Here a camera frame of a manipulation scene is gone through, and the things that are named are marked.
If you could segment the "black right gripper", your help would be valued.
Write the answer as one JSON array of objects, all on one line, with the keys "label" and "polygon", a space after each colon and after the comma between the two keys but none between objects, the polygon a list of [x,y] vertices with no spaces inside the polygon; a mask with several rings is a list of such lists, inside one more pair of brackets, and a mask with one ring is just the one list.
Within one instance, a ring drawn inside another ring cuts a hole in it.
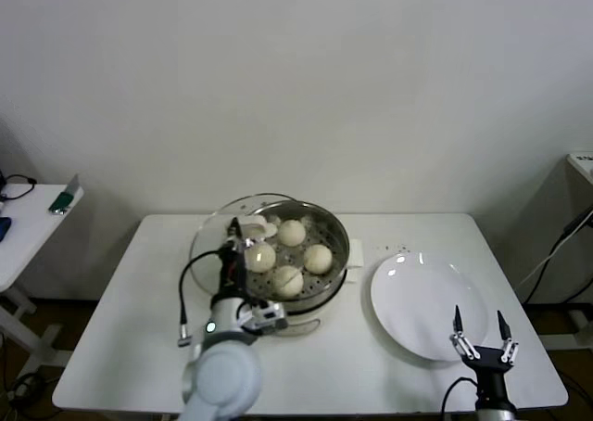
[{"label": "black right gripper", "polygon": [[476,405],[511,405],[504,376],[514,365],[519,343],[513,340],[511,328],[501,311],[497,311],[497,317],[502,348],[474,346],[463,332],[461,311],[458,305],[455,306],[453,334],[449,340],[463,363],[475,373]]}]

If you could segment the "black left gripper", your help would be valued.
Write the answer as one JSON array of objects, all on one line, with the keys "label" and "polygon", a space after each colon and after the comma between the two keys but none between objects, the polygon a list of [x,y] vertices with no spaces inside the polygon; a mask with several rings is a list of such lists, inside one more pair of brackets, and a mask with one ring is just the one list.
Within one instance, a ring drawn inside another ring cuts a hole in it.
[{"label": "black left gripper", "polygon": [[237,217],[233,217],[227,227],[225,245],[229,247],[223,247],[218,252],[221,270],[216,301],[247,298],[245,255],[236,249],[247,250],[255,245],[255,240],[249,237],[243,239],[241,224]]}]

